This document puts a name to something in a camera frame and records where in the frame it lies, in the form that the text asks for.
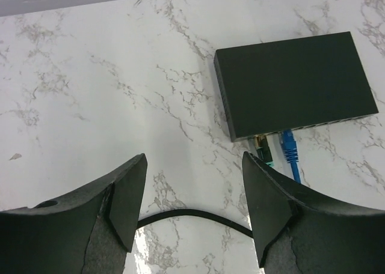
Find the black network switch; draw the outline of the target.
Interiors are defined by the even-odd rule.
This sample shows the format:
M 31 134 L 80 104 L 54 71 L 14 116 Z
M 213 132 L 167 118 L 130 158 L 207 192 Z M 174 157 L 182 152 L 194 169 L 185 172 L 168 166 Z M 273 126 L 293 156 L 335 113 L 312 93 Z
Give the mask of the black network switch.
M 233 142 L 378 113 L 350 32 L 218 49 L 214 67 Z

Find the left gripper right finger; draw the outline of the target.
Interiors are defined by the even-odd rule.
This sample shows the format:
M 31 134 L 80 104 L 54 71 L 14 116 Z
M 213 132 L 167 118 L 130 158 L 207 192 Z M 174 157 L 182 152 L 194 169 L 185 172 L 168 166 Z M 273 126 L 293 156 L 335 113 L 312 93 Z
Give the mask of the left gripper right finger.
M 383 273 L 384 212 L 334 199 L 249 152 L 242 174 L 265 273 Z

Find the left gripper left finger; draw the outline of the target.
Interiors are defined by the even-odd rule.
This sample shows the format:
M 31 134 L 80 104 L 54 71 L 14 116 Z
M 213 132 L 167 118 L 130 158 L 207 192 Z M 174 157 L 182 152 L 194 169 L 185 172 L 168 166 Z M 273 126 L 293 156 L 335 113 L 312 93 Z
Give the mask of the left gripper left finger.
M 3 211 L 1 272 L 122 273 L 146 172 L 146 156 L 139 154 L 67 194 Z

